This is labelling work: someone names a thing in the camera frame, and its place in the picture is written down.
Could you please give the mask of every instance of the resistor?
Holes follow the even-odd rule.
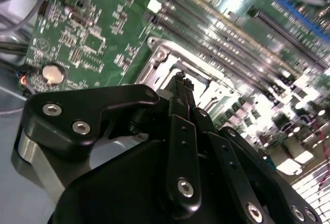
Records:
[[[306,7],[304,5],[298,5],[297,10],[299,13],[303,14],[306,10]]]

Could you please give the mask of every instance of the capacitor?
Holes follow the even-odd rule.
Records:
[[[70,6],[65,6],[65,8],[64,8],[64,14],[65,14],[65,15],[68,15],[68,16],[69,16],[72,12],[73,12],[72,7],[70,7]]]
[[[263,144],[263,146],[265,148],[269,146],[268,139],[265,136],[259,135],[258,137],[259,137],[260,142]]]
[[[327,9],[322,9],[317,13],[317,16],[321,18],[325,16],[326,13],[327,13]]]
[[[323,20],[320,24],[324,30],[330,30],[330,21]]]
[[[325,109],[316,104],[315,102],[309,102],[309,104],[311,105],[311,107],[314,109],[314,111],[317,113],[318,116],[323,116],[325,114]]]
[[[58,85],[65,79],[66,73],[62,66],[58,64],[49,64],[42,69],[42,76],[47,84]]]

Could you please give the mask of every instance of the green circuit board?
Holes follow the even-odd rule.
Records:
[[[289,1],[299,7],[295,0]],[[328,13],[322,19],[311,18],[327,6],[312,6],[305,4],[306,17],[319,27]],[[271,17],[284,35],[259,23],[252,14],[255,11]],[[208,110],[217,128],[228,124],[226,113],[230,109],[236,119],[232,124],[239,129],[246,115],[252,114],[236,113],[235,117],[232,104],[239,97],[256,104],[254,98],[273,87],[270,82],[285,72],[295,78],[298,89],[312,86],[318,93],[318,103],[326,103],[330,94],[326,70],[330,65],[329,43],[277,0],[46,0],[26,56],[26,63],[36,69],[27,80],[38,92],[133,84],[150,63],[149,37],[175,42],[229,79],[236,99],[231,93],[222,96]],[[306,61],[306,55],[315,61]],[[61,68],[60,83],[45,78],[45,74],[54,74],[43,71],[47,65]],[[208,81],[202,83],[206,88]],[[212,81],[224,86],[222,79]],[[290,96],[294,99],[293,93],[285,91],[280,97]],[[287,102],[267,108],[277,116],[292,105]],[[257,132],[272,141],[282,141],[288,135],[278,133],[274,125]],[[300,133],[304,139],[310,131],[306,126]],[[256,139],[254,134],[249,142]]]
[[[262,9],[276,18],[306,48],[329,62],[330,49],[315,43],[316,36],[306,31],[273,0],[205,0],[225,13],[228,5],[236,6],[238,24],[265,48],[277,53],[283,61],[301,71],[300,59],[289,48],[279,46],[246,12],[251,7]],[[40,69],[28,81],[37,91],[62,91],[131,84],[144,66],[150,51],[149,36],[168,38],[143,20],[149,0],[47,0],[38,15],[26,63]],[[71,18],[65,12],[74,12]],[[92,23],[86,26],[80,23]],[[56,63],[65,69],[65,81],[54,85],[45,82],[41,69]]]

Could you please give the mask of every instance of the ram slot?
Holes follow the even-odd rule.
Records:
[[[319,71],[325,71],[328,65],[319,57],[311,53],[294,36],[290,35],[283,27],[274,21],[269,15],[261,10],[252,11],[253,19],[271,33],[275,34],[281,42],[284,42],[296,54],[301,56],[307,63]]]
[[[250,35],[242,31],[240,28],[235,26],[231,21],[229,21],[223,14],[220,12],[214,10],[211,8],[207,3],[205,3],[202,0],[191,0],[195,3],[195,5],[199,6],[204,10],[206,14],[210,14],[215,16],[217,19],[219,19],[220,22],[222,22],[228,29],[231,29],[234,33],[236,33],[238,36],[243,38],[245,41],[249,42],[256,50],[263,53],[265,56],[267,56],[270,60],[274,61],[278,65],[282,66],[284,69],[286,69],[289,73],[291,73],[294,77],[300,77],[301,74],[296,72],[291,66],[289,66],[286,62],[284,62],[279,56],[271,52],[270,50],[266,49],[264,46],[259,44],[256,40],[254,40]]]
[[[230,74],[242,79],[244,82],[254,87],[255,89],[266,92],[269,86],[265,86],[260,83],[258,78],[255,78],[253,75],[246,73],[243,70],[233,66],[230,61],[233,61],[232,58],[225,58],[225,55],[219,51],[219,48],[213,46],[207,41],[207,38],[202,38],[196,35],[193,31],[190,30],[187,26],[182,26],[181,28],[175,27],[181,25],[180,22],[174,21],[165,14],[157,14],[157,24],[161,26],[167,33],[170,33],[174,38],[179,39],[181,42],[185,42],[188,48],[193,50],[198,50],[199,52],[206,55],[208,58],[215,60],[216,63],[224,68]]]
[[[261,68],[259,71],[260,65],[256,65],[255,60],[253,57],[251,57],[251,55],[230,43],[222,35],[215,33],[215,31],[210,29],[208,25],[199,23],[199,21],[196,23],[196,21],[193,19],[186,19],[186,17],[189,17],[188,13],[179,9],[174,10],[171,8],[166,10],[166,14],[176,22],[180,22],[181,24],[190,27],[191,30],[193,30],[200,37],[205,38],[205,36],[207,36],[208,41],[212,45],[219,47],[220,50],[224,51],[224,54],[226,53],[226,55],[233,58],[236,64],[238,64],[245,71],[251,72],[251,74],[255,75],[257,78],[259,78],[259,80],[263,78],[270,78],[272,81],[278,80],[276,74],[267,72],[267,70],[264,68]]]
[[[253,50],[248,48],[245,43],[241,43],[240,41],[237,41],[233,36],[226,35],[224,32],[222,32],[219,28],[217,28],[215,25],[213,25],[210,20],[206,18],[206,16],[201,15],[200,13],[194,11],[193,9],[190,9],[185,2],[182,2],[180,0],[171,0],[167,3],[165,3],[166,6],[168,6],[170,9],[183,10],[187,17],[192,17],[198,20],[200,25],[203,25],[210,29],[212,32],[214,32],[219,39],[223,41],[223,43],[229,44],[233,49],[236,51],[239,51],[241,54],[244,54],[245,58],[250,59],[252,62],[254,62],[255,65],[258,65],[258,67],[262,66],[267,73],[271,74],[272,77],[278,77],[279,73],[275,70],[274,67],[269,65],[266,60],[267,58],[263,55],[259,54],[256,55]]]

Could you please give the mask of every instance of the integrated circuit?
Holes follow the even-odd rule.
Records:
[[[94,54],[98,54],[102,50],[105,42],[105,38],[89,33],[86,36],[84,48]]]

